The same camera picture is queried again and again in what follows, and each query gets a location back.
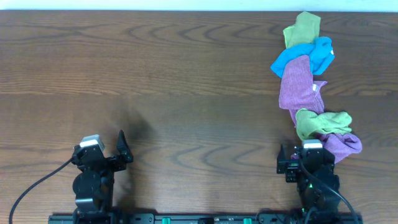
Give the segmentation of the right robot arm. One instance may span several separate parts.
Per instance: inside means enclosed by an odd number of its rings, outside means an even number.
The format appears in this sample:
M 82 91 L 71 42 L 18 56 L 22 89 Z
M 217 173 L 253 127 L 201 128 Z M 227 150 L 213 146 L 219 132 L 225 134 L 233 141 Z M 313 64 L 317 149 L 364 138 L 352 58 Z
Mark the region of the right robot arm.
M 324 148 L 296 148 L 295 159 L 283 146 L 277 156 L 277 173 L 297 184 L 303 211 L 300 223 L 341 223 L 337 195 L 340 179 L 334 174 L 335 156 Z

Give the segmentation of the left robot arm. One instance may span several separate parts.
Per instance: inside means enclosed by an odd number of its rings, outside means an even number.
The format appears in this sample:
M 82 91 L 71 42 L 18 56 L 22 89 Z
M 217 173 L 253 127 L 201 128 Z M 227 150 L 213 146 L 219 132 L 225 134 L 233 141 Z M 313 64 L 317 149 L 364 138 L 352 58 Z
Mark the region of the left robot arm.
M 76 212 L 73 223 L 117 223 L 119 212 L 113 209 L 114 173 L 126 170 L 134 156 L 120 130 L 116 142 L 117 154 L 105 157 L 104 144 L 95 134 L 84 137 L 74 147 L 72 164 L 81 173 L 73 181 Z

